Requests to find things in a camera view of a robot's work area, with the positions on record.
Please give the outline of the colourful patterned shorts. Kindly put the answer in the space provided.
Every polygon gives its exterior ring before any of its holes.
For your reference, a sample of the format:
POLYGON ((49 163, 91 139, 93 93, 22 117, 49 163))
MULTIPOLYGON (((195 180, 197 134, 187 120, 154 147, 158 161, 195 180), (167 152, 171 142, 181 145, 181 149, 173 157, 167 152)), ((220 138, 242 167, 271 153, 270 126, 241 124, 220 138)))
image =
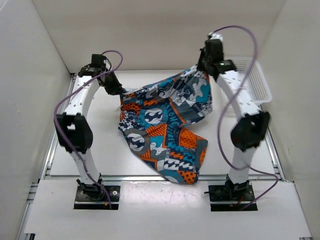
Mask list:
POLYGON ((170 182, 199 179, 208 141, 188 130, 212 108, 207 73, 192 66, 176 75, 120 95, 118 130, 131 152, 170 182))

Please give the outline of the white plastic basket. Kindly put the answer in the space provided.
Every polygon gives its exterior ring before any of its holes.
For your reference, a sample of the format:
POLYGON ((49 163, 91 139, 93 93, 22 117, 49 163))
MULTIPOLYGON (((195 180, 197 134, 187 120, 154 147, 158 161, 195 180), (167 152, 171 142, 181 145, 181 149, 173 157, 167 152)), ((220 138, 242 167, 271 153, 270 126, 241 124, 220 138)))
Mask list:
MULTIPOLYGON (((243 78, 248 71, 248 68, 252 62, 252 58, 233 56, 230 57, 230 59, 233 61, 241 78, 243 78)), ((257 61, 254 62, 252 70, 248 74, 243 87, 247 90, 252 101, 258 106, 264 103, 269 103, 272 100, 270 88, 267 84, 260 64, 257 61)))

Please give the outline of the right aluminium rail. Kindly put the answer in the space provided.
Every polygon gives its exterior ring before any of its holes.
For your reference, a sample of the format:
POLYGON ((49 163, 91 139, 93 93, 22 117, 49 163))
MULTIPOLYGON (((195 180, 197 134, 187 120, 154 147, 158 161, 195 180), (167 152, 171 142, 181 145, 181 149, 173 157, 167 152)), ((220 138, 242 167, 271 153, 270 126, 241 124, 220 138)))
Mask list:
POLYGON ((271 161, 272 161, 272 165, 273 165, 273 169, 274 169, 275 175, 278 176, 278 178, 279 178, 279 180, 281 182, 293 184, 294 189, 295 189, 295 193, 296 193, 296 195, 297 195, 297 197, 299 199, 300 208, 301 208, 301 210, 303 212, 303 215, 304 215, 304 220, 305 220, 305 222, 307 224, 307 227, 308 227, 308 230, 310 232, 310 227, 308 225, 308 222, 307 222, 304 210, 303 210, 303 206, 302 206, 301 198, 300 198, 298 190, 297 190, 297 186, 296 186, 294 181, 290 181, 290 180, 288 180, 286 178, 286 175, 285 175, 282 163, 281 163, 281 159, 279 157, 279 153, 277 151, 277 147, 275 145, 274 138, 272 136, 272 133, 270 131, 270 127, 269 126, 267 127, 266 136, 265 136, 265 142, 266 142, 266 145, 267 145, 269 153, 270 153, 270 157, 271 157, 271 161))

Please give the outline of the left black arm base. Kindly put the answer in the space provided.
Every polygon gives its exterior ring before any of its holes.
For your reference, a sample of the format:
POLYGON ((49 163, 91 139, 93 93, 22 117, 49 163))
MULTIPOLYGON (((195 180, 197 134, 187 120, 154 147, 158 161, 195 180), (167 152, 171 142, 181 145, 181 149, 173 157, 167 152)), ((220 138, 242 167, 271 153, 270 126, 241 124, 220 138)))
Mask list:
POLYGON ((75 210, 118 210, 121 196, 120 185, 105 185, 110 196, 110 202, 104 192, 98 194, 86 193, 79 185, 77 186, 74 205, 75 210))

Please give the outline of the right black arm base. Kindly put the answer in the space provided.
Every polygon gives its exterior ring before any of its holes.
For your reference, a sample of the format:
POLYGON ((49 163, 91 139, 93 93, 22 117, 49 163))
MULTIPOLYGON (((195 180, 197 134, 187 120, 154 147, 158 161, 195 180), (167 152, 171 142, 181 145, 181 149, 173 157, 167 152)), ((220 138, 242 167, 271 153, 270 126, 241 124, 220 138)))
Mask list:
POLYGON ((211 212, 238 212, 238 211, 257 211, 257 203, 253 187, 249 185, 248 190, 236 196, 230 196, 224 185, 209 185, 204 192, 209 196, 211 212))

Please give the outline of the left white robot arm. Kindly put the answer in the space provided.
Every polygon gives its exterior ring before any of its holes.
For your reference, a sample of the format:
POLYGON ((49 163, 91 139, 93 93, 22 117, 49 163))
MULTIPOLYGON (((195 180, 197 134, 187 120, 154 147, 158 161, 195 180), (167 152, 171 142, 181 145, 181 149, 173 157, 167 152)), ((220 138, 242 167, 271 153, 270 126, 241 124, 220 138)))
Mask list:
POLYGON ((124 92, 115 75, 116 67, 104 53, 92 54, 91 62, 78 72, 72 93, 58 103, 68 102, 62 113, 53 112, 53 122, 58 142, 73 158, 80 178, 78 185, 84 194, 94 201, 110 202, 110 196, 103 185, 102 175, 97 170, 91 147, 93 132, 87 122, 89 107, 99 88, 111 96, 124 92))

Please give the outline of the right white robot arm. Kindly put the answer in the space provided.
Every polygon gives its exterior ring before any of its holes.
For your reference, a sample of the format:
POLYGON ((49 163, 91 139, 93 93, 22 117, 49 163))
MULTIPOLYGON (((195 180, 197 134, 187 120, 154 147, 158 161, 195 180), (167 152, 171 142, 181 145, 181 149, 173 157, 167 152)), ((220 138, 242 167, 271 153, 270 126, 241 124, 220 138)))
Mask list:
POLYGON ((236 200, 249 191, 249 169, 256 152, 264 140, 271 119, 262 111, 243 87, 244 78, 239 76, 234 62, 224 58, 223 38, 210 36, 200 50, 197 68, 213 77, 228 100, 223 112, 232 107, 237 120, 230 132, 234 146, 231 169, 227 174, 222 192, 230 200, 236 200))

